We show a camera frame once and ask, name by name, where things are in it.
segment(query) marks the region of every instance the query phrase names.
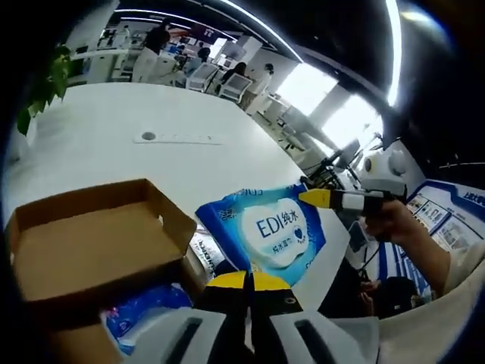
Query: blue package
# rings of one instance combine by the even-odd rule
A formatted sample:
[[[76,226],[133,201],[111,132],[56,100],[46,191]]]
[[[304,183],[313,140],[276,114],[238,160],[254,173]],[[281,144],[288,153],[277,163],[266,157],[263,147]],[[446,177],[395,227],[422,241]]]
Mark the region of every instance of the blue package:
[[[165,284],[146,290],[112,307],[103,312],[102,319],[120,350],[130,355],[134,351],[134,343],[128,344],[128,340],[124,341],[123,338],[143,319],[146,320],[144,316],[149,313],[159,316],[172,309],[191,306],[189,297],[181,287],[176,284]]]
[[[305,191],[301,184],[240,190],[196,215],[236,269],[260,269],[293,286],[325,244],[317,209],[298,199]]]

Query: green plant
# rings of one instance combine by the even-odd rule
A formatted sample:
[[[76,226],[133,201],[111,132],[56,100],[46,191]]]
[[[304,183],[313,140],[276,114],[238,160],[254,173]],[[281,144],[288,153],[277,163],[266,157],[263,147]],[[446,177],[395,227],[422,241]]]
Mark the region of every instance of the green plant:
[[[17,115],[17,129],[23,135],[27,135],[31,118],[43,112],[46,105],[51,105],[54,97],[64,98],[71,67],[69,54],[68,47],[58,45],[47,64],[47,69],[33,79],[27,94],[27,102]]]

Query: open cardboard box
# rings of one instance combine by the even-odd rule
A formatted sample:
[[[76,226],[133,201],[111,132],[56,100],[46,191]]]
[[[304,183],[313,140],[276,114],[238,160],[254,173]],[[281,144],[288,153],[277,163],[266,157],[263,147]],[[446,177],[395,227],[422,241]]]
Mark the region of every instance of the open cardboard box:
[[[134,293],[176,281],[195,298],[203,287],[185,258],[195,229],[147,180],[17,208],[8,223],[17,282],[59,359],[119,362],[99,313]]]

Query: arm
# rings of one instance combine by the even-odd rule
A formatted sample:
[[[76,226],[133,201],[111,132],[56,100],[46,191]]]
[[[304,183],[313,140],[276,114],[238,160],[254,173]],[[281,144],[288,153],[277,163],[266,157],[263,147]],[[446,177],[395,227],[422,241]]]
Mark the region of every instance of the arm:
[[[385,234],[402,247],[438,295],[443,295],[450,254],[442,249],[399,201],[385,202],[378,218],[367,218],[370,235]]]

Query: chair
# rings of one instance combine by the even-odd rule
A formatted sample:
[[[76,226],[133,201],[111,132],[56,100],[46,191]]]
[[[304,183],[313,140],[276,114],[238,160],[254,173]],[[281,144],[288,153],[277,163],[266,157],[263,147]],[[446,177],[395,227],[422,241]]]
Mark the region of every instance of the chair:
[[[223,99],[229,99],[239,104],[243,93],[251,85],[252,81],[249,78],[245,78],[239,74],[233,74],[229,77],[229,80],[222,85],[221,91],[219,91],[219,97]]]
[[[187,78],[185,84],[186,89],[203,93],[218,69],[219,67],[216,64],[202,63],[199,68]]]

